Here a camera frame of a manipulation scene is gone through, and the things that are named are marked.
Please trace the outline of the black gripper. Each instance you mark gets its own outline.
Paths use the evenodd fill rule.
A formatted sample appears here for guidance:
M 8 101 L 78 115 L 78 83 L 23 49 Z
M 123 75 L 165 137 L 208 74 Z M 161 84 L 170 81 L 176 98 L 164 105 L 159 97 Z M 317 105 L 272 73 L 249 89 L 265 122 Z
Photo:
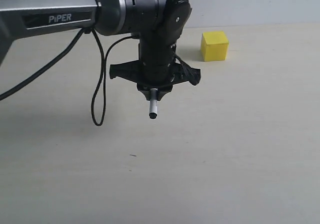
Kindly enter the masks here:
M 136 83 L 137 89 L 150 100 L 151 89 L 157 89 L 156 100 L 172 91 L 173 85 L 189 82 L 192 85 L 200 83 L 200 69 L 192 68 L 186 62 L 176 62 L 140 58 L 136 61 L 112 64 L 109 67 L 111 79 L 122 78 Z

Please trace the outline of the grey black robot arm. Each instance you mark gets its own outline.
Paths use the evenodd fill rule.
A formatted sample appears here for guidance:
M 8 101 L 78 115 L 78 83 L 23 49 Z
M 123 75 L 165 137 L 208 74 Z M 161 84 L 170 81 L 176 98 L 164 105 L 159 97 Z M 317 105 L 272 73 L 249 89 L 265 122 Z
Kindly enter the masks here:
M 176 54 L 177 40 L 192 12 L 189 0 L 0 0 L 0 57 L 15 40 L 82 29 L 103 36 L 131 34 L 139 40 L 139 58 L 110 66 L 110 77 L 137 84 L 157 98 L 173 85 L 197 85 L 200 69 Z

